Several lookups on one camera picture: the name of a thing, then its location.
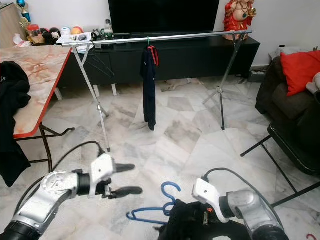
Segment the red table edge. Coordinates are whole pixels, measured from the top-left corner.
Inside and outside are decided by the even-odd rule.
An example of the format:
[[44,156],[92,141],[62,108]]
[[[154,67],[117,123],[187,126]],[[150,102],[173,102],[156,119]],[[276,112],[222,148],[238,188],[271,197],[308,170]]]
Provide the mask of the red table edge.
[[44,118],[44,116],[45,116],[45,114],[46,114],[48,105],[49,105],[49,103],[50,103],[50,101],[51,101],[51,98],[52,98],[52,96],[53,96],[53,94],[54,94],[54,92],[55,92],[55,90],[56,90],[56,87],[57,87],[57,85],[58,85],[58,82],[59,82],[59,80],[60,80],[60,77],[61,77],[61,75],[62,75],[62,72],[63,72],[64,69],[65,69],[65,66],[66,66],[66,64],[67,64],[67,61],[68,61],[69,56],[70,56],[70,53],[71,53],[71,50],[72,50],[72,49],[70,48],[70,50],[69,50],[69,52],[68,52],[68,55],[66,56],[66,58],[65,58],[65,60],[64,60],[64,63],[63,63],[62,68],[61,68],[61,70],[60,70],[60,72],[59,72],[59,75],[58,75],[58,77],[57,77],[57,79],[56,79],[56,81],[55,81],[55,84],[54,84],[54,86],[53,86],[53,88],[52,88],[52,90],[51,90],[51,92],[50,92],[50,94],[49,94],[49,97],[48,97],[48,99],[47,99],[47,101],[46,101],[46,103],[45,103],[45,105],[44,105],[44,107],[43,107],[43,110],[42,110],[42,112],[41,112],[41,115],[40,115],[40,117],[39,117],[39,119],[38,119],[38,122],[36,123],[34,129],[33,129],[31,132],[28,132],[28,133],[14,134],[14,135],[13,135],[13,138],[15,138],[15,139],[21,139],[21,138],[32,137],[32,136],[35,135],[36,132],[38,131],[38,128],[39,128],[39,126],[40,126],[40,123],[42,122],[42,119]]

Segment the sofa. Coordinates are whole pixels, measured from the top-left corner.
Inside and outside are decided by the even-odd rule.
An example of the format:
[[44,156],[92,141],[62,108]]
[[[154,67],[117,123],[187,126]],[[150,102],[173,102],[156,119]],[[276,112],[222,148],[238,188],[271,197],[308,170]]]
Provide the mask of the sofa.
[[314,96],[306,91],[287,96],[288,85],[280,57],[270,64],[262,83],[255,108],[261,113],[268,113],[277,122],[299,119],[315,101]]

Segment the black clothing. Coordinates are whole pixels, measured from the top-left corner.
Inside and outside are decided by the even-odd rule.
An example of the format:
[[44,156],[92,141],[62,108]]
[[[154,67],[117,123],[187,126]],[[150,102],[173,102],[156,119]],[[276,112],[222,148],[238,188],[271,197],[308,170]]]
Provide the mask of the black clothing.
[[[212,240],[220,236],[250,240],[244,225],[234,221],[221,223],[214,211],[208,211],[210,208],[200,202],[186,204],[176,200],[168,224],[159,230],[158,240]],[[208,213],[208,225],[204,225],[204,212]]]
[[156,86],[155,66],[159,65],[159,55],[154,46],[143,50],[140,75],[143,77],[143,113],[144,121],[148,122],[150,130],[156,125]]
[[0,175],[11,187],[20,174],[30,167],[21,147],[14,139],[17,110],[28,105],[29,79],[13,61],[0,63]]

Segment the blue clothes hanger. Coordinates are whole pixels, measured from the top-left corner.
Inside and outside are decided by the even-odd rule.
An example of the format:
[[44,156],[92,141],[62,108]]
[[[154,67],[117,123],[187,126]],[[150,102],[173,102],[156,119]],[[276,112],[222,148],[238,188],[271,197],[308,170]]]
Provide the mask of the blue clothes hanger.
[[135,215],[135,213],[144,212],[144,211],[163,211],[163,214],[164,214],[164,215],[170,216],[170,211],[167,210],[167,207],[175,205],[176,199],[175,199],[174,196],[168,194],[168,193],[165,191],[165,186],[173,186],[173,187],[175,187],[179,192],[181,192],[181,188],[180,188],[176,183],[171,182],[171,181],[166,181],[166,182],[162,183],[162,185],[161,185],[161,192],[162,192],[163,195],[165,195],[167,198],[171,199],[171,202],[166,203],[165,205],[163,205],[163,207],[144,207],[144,208],[139,208],[139,209],[133,210],[133,211],[131,212],[131,215],[132,215],[132,216],[130,216],[130,212],[127,212],[127,213],[126,213],[126,217],[127,217],[128,219],[130,219],[130,220],[133,220],[133,221],[139,221],[139,222],[145,222],[145,223],[151,223],[151,224],[162,224],[162,225],[167,224],[167,222],[164,222],[164,221],[157,221],[157,220],[149,220],[149,219],[138,218],[138,217],[136,217],[136,215]]

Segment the red cushion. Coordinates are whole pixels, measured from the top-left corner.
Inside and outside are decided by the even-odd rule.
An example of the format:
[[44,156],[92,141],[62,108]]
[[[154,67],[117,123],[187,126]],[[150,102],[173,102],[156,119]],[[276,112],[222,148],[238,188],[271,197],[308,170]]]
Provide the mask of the red cushion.
[[298,52],[290,55],[281,53],[283,73],[288,85],[287,96],[306,90],[314,76],[320,73],[320,51]]

